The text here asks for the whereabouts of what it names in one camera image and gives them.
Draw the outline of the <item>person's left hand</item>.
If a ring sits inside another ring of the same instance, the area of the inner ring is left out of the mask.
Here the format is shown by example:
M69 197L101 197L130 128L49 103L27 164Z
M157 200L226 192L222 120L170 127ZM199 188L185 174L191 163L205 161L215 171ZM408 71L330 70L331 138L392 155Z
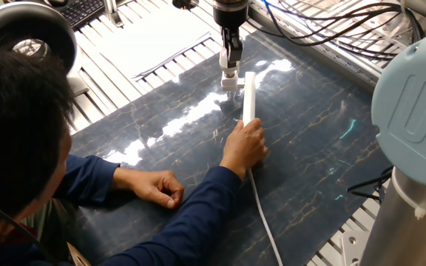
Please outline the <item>person's left hand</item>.
M172 171L136 171L116 168L110 191L132 191L144 201L153 202L164 208L180 206L184 187Z

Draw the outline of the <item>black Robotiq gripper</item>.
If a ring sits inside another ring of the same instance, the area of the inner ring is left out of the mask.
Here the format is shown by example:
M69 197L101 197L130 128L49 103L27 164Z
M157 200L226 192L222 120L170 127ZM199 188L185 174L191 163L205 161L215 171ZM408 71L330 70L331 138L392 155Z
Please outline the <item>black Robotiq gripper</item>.
M221 28L221 35L224 41L227 40L226 34L229 31L238 31L239 27L246 21L247 13L247 7L235 11L213 8L213 18ZM242 56L243 42L239 38L233 38L225 43L225 48L227 67L233 68L237 66Z

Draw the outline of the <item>person's right hand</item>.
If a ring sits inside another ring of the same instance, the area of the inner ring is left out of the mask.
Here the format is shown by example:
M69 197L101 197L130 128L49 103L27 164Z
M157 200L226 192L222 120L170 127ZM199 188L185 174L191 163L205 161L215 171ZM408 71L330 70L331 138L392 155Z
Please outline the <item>person's right hand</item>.
M247 170L268 154L264 134L259 118L247 124L239 120L227 137L220 166L231 170L243 180Z

